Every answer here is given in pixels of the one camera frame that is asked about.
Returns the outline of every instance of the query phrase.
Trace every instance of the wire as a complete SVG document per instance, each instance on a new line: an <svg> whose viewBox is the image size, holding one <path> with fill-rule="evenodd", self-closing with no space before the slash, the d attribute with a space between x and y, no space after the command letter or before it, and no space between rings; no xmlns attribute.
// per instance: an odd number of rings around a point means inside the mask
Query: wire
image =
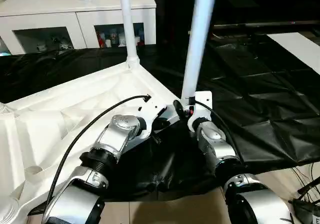
<svg viewBox="0 0 320 224"><path fill-rule="evenodd" d="M302 186L302 187L305 187L305 184L304 184L304 182L302 181L301 177L298 175L298 173L296 173L296 171L295 171L293 168L290 168L290 169L295 173L295 175L296 175L296 177L298 178L301 186ZM307 197L308 197L308 202L310 202L310 194L307 192L306 195L307 195Z"/></svg>
<svg viewBox="0 0 320 224"><path fill-rule="evenodd" d="M313 170L314 170L314 163L312 163L312 165L311 165L311 181L314 181L314 178L313 178L313 176L314 176L314 175L313 175L313 174L314 174L313 172L314 172L314 171L313 171ZM316 185L315 185L314 187L315 187L315 189L317 190L317 192L318 192L319 195L320 195L320 191L319 191L318 187L317 187Z"/></svg>
<svg viewBox="0 0 320 224"><path fill-rule="evenodd" d="M237 149L237 146L235 145L236 142L235 142L234 138L233 138L232 135L231 135L231 131L230 131L228 125L227 125L227 124L225 123L225 121L216 113L216 111L214 111L214 110L213 110L212 108L210 108L209 106L207 106L207 105L205 105L204 103L201 103L201 102L199 102L199 101L197 101L197 100L195 101L195 103L196 103L196 104L199 104L199 105L201 105L201 106L203 106L203 107L205 107L205 108L207 108L208 110L210 110L210 112L221 122L221 124L224 126L224 130L223 130L223 128L220 127L221 130L225 133L227 139L230 141L231 146Z"/></svg>
<svg viewBox="0 0 320 224"><path fill-rule="evenodd" d="M303 174L297 167L294 167L299 173L300 173L300 175L302 176L302 178L303 178L303 180L306 182L306 184L308 183L308 182L310 182L310 178L309 177L307 177L305 174ZM314 191L313 191L313 188L311 188L310 189L311 191L312 191L312 193L314 194L314 196L316 197L317 195L314 193Z"/></svg>
<svg viewBox="0 0 320 224"><path fill-rule="evenodd" d="M54 194L54 189L55 189L55 185L58 181L58 178L59 178L59 175L60 175L60 172L62 170L62 167L64 166L64 163L71 151L71 149L73 148L73 146L76 144L76 142L80 139L80 137L94 124L96 123L97 120L99 120L102 116L104 116L105 114L107 114L109 111L113 110L114 108L118 107L119 105L127 102L127 101L130 101L130 100L133 100L133 99L138 99L138 98L144 98L145 101L148 101L151 97L150 96L147 96L147 95L137 95L137 96L133 96L133 97L130 97L130 98L127 98L125 100L122 100L120 101L119 103L111 106L110 108L106 109L105 111L103 111L100 115L98 115L95 119L93 119L76 137L75 139L71 142L70 146L68 147L68 149L66 150L66 152L64 153L62 159L61 159L61 162L58 166L58 169L55 173L55 177L53 178L53 181L52 181L52 184L51 184L51 187L50 187L50 191L48 193L48 197L47 197L47 203L45 204L45 210L47 209L50 201L52 200L52 196Z"/></svg>

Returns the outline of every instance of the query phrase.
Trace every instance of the white cabinet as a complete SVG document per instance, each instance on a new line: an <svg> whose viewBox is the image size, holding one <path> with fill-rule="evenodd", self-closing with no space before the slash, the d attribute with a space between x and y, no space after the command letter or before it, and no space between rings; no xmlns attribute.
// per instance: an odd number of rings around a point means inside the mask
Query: white cabinet
<svg viewBox="0 0 320 224"><path fill-rule="evenodd" d="M40 48L57 49L53 38L69 43L74 49L85 49L81 28L75 13L7 16L0 18L0 36L11 54L27 54Z"/></svg>
<svg viewBox="0 0 320 224"><path fill-rule="evenodd" d="M142 44L156 44L155 0L130 2L135 35ZM99 48L97 34L120 35L122 24L121 0L7 0L0 5L0 38L13 55L60 49L53 39L74 49Z"/></svg>

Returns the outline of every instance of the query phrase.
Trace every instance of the black cable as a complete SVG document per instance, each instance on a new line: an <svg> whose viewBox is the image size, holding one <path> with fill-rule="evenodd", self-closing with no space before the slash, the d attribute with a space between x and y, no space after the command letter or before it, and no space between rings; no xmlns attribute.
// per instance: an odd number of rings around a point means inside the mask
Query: black cable
<svg viewBox="0 0 320 224"><path fill-rule="evenodd" d="M71 149L73 148L73 146L75 145L75 143L80 139L80 137L94 124L96 123L97 120L99 120L102 116L104 116L105 114L107 114L109 111L113 110L114 108L118 107L119 105L122 105L123 103L129 101L129 100L133 100L133 99L138 99L138 98L144 98L145 101L148 101L151 97L150 96L147 96L147 95L137 95L137 96L133 96L133 97L130 97L130 98L127 98L125 100L122 100L120 101L119 103L111 106L110 108L106 109L105 111L103 111L100 115L98 115L95 119L93 119L76 137L75 139L71 142L70 146L68 147L68 149L66 150L66 152L64 153L62 159L61 159L61 162L58 166L58 169L55 173L55 177L53 178L53 181L52 181L52 184L51 184L51 187L50 187L50 191L48 193L48 197L47 197L47 203L45 204L45 210L46 208L48 207L50 201L52 200L52 196L54 194L54 189L55 189L55 185L58 181L58 178L59 178L59 175L60 175L60 172L62 170L62 167L71 151Z"/></svg>
<svg viewBox="0 0 320 224"><path fill-rule="evenodd" d="M223 127L221 126L220 129L225 133L227 139L230 141L231 146L234 147L237 150L238 157L242 159L242 157L239 155L240 152L237 149L236 142L235 142L234 138L232 137L231 131L230 131L228 125L225 123L225 121L216 113L216 111L214 111L209 106L207 106L204 103L201 103L201 102L199 102L197 100L195 101L195 103L207 108L208 110L210 110L210 112L221 122Z"/></svg>
<svg viewBox="0 0 320 224"><path fill-rule="evenodd" d="M314 176L314 175L313 175L313 174L314 174L313 172L314 172L314 171L313 171L313 170L314 170L314 163L312 163L312 165L311 165L311 181L314 181L314 178L313 178L313 176ZM318 192L319 195L320 195L320 191L319 191L318 187L317 187L316 185L315 185L314 187L315 187L315 189L317 190L317 192ZM320 202L320 199L314 201L313 204L318 204L319 202Z"/></svg>
<svg viewBox="0 0 320 224"><path fill-rule="evenodd" d="M313 176L314 176L314 175L313 175L313 174L314 174L313 172L314 172L314 171L313 171L313 170L314 170L314 163L312 163L312 165L311 165L311 181L314 181L314 178L313 178ZM314 187L315 187L315 189L317 190L317 192L318 192L319 195L320 195L320 191L319 191L318 187L317 187L316 185L315 185Z"/></svg>
<svg viewBox="0 0 320 224"><path fill-rule="evenodd" d="M293 168L291 168L291 170L295 173L296 177L298 177L301 186L302 186L302 187L305 187L305 184L304 184L304 182L302 181L302 179L300 178L300 176L298 175L298 173L296 173L296 171L295 171ZM308 202L310 202L310 194L307 192L306 195L307 195L307 197L308 197Z"/></svg>

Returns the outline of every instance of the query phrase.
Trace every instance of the white mounting bracket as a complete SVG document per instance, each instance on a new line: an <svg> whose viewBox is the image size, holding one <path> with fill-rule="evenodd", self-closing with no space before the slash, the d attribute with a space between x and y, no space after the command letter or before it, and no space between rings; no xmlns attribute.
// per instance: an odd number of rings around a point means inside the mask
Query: white mounting bracket
<svg viewBox="0 0 320 224"><path fill-rule="evenodd" d="M211 91L197 91L195 93L195 100L199 101L207 106L209 106L210 108L212 108L212 93ZM194 113L192 114L192 116L190 117L190 119L188 120L188 128L190 131L195 132L194 128L192 127L193 122L201 117L206 118L207 120L211 120L211 112L210 110L208 110L207 108L199 105L199 104L195 104L194 105Z"/></svg>

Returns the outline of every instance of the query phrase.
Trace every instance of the white pole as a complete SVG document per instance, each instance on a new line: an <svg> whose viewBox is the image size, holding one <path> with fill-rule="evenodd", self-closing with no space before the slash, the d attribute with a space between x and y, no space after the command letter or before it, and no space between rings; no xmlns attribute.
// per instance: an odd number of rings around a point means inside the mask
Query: white pole
<svg viewBox="0 0 320 224"><path fill-rule="evenodd" d="M129 68L136 68L140 64L139 57L137 55L136 40L134 25L131 17L131 3L130 0L121 0L122 17L125 33L126 51L127 51L127 63Z"/></svg>
<svg viewBox="0 0 320 224"><path fill-rule="evenodd" d="M215 0L195 0L181 95L184 108L188 107L189 98L195 96L214 3Z"/></svg>

